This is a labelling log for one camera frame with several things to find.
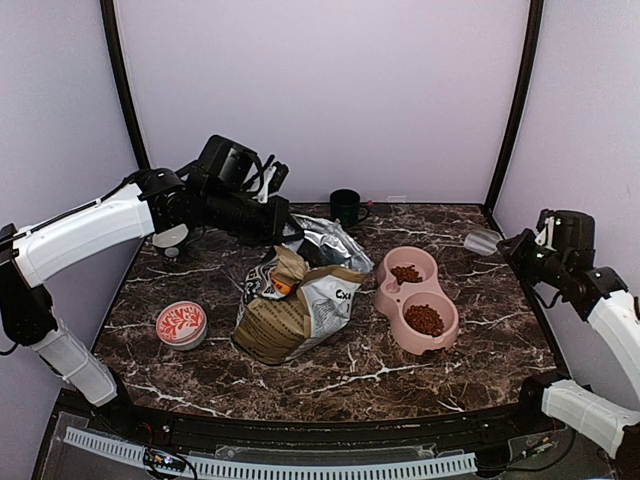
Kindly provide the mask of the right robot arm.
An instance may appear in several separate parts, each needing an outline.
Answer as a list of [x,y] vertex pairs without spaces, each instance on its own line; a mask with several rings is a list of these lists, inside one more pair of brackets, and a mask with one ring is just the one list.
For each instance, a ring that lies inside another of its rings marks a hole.
[[[522,284],[546,284],[609,346],[632,386],[639,385],[639,299],[610,267],[597,268],[595,221],[582,212],[541,211],[535,229],[498,242]],[[617,459],[639,444],[639,413],[555,370],[527,378],[510,424],[521,434],[558,420]]]

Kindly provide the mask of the pink double pet bowl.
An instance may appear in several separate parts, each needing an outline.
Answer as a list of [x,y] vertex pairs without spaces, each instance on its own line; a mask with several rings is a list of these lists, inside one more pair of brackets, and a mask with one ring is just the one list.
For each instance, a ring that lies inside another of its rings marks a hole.
[[[416,282],[398,283],[392,273],[396,267],[412,267],[417,272]],[[450,349],[459,333],[459,314],[456,306],[444,294],[438,280],[438,266],[425,250],[402,246],[390,250],[381,261],[376,273],[378,289],[374,296],[375,309],[390,321],[390,331],[396,343],[413,355],[427,351]],[[405,315],[411,307],[427,306],[443,322],[443,332],[432,336],[414,329]]]

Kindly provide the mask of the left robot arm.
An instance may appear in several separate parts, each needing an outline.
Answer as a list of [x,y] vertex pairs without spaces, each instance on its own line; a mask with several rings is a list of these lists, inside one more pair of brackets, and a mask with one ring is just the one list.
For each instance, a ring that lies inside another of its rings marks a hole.
[[1,230],[1,325],[74,386],[120,436],[141,427],[114,374],[54,313],[45,282],[66,268],[129,240],[166,240],[180,228],[223,230],[249,244],[303,239],[278,192],[288,174],[273,157],[211,136],[181,169],[141,169],[111,192],[39,224]]

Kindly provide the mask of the pet food bag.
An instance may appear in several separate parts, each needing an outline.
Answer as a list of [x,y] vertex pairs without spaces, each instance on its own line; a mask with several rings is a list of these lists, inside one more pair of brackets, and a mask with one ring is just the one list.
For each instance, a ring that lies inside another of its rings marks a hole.
[[304,237],[276,245],[245,277],[233,340],[254,359],[280,365],[350,321],[374,263],[338,221],[294,214]]

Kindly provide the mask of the metal scoop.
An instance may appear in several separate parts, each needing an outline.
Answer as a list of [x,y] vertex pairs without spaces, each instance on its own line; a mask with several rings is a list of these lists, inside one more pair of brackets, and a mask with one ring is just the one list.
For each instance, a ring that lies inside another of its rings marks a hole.
[[479,229],[471,231],[464,239],[463,247],[481,256],[490,256],[498,251],[502,236],[495,231]]

